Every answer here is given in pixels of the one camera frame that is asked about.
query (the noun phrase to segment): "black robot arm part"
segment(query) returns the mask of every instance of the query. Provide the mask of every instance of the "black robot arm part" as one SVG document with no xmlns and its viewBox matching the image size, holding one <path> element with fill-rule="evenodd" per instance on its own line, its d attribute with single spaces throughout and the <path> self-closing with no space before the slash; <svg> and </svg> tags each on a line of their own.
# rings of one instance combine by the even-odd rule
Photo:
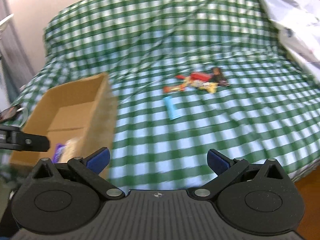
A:
<svg viewBox="0 0 320 240">
<path fill-rule="evenodd" d="M 39 160 L 12 200 L 12 240 L 301 240 L 304 203 L 276 159 L 249 164 L 211 149 L 218 175 L 187 190 L 122 190 L 98 174 L 110 153 Z"/>
</svg>

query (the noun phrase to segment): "checkered tablecloth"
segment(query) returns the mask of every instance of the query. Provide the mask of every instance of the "checkered tablecloth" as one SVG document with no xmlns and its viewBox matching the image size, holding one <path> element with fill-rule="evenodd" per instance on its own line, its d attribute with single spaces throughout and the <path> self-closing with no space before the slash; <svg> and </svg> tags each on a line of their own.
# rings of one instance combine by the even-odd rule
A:
<svg viewBox="0 0 320 240">
<path fill-rule="evenodd" d="M 107 71 L 119 98 L 108 179 L 124 191 L 203 184 L 215 177 L 210 148 L 276 158 L 292 178 L 319 158 L 319 89 L 258 0 L 83 0 L 49 23 L 45 44 L 47 63 L 16 103 L 31 113 L 49 88 Z M 171 121 L 163 86 L 214 66 L 230 86 L 172 93 L 182 117 Z"/>
</svg>

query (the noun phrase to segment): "cardboard box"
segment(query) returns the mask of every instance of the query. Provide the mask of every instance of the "cardboard box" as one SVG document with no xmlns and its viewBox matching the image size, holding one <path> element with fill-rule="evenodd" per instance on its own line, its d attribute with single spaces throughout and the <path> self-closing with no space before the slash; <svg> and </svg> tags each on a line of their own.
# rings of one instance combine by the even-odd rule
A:
<svg viewBox="0 0 320 240">
<path fill-rule="evenodd" d="M 48 152 L 13 151 L 10 164 L 25 175 L 40 158 L 51 158 L 57 143 L 78 138 L 75 156 L 87 157 L 101 147 L 112 148 L 117 99 L 108 76 L 99 74 L 49 89 L 36 105 L 23 128 L 25 133 L 45 135 Z M 107 169 L 100 174 L 107 176 Z"/>
</svg>

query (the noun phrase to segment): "pile of candy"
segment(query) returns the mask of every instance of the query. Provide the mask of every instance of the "pile of candy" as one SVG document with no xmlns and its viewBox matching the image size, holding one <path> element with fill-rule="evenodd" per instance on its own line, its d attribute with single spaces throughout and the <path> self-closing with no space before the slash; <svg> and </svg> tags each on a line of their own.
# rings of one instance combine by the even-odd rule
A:
<svg viewBox="0 0 320 240">
<path fill-rule="evenodd" d="M 178 75 L 176 78 L 183 80 L 183 84 L 172 87 L 164 87 L 164 93 L 184 91 L 187 86 L 192 86 L 201 90 L 206 90 L 208 93 L 213 94 L 217 91 L 218 86 L 229 86 L 228 81 L 224 78 L 220 68 L 218 67 L 212 69 L 212 74 L 193 72 L 189 77 Z"/>
</svg>

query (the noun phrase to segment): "blue gripper pad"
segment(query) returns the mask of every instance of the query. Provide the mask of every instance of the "blue gripper pad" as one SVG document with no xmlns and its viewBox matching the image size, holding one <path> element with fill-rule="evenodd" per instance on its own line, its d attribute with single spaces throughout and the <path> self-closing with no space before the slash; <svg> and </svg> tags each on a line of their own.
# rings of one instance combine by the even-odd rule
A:
<svg viewBox="0 0 320 240">
<path fill-rule="evenodd" d="M 94 156 L 87 160 L 86 167 L 92 170 L 95 174 L 99 174 L 110 162 L 110 152 L 108 148 L 98 150 Z"/>
<path fill-rule="evenodd" d="M 208 166 L 218 176 L 229 169 L 233 164 L 233 160 L 230 160 L 228 157 L 225 157 L 224 160 L 222 156 L 225 157 L 214 149 L 210 149 L 207 153 Z"/>
<path fill-rule="evenodd" d="M 169 115 L 170 120 L 177 119 L 181 116 L 179 113 L 177 113 L 177 109 L 174 106 L 174 104 L 172 103 L 171 96 L 165 97 L 164 102 L 167 106 L 167 111 L 168 111 L 168 115 Z"/>
</svg>

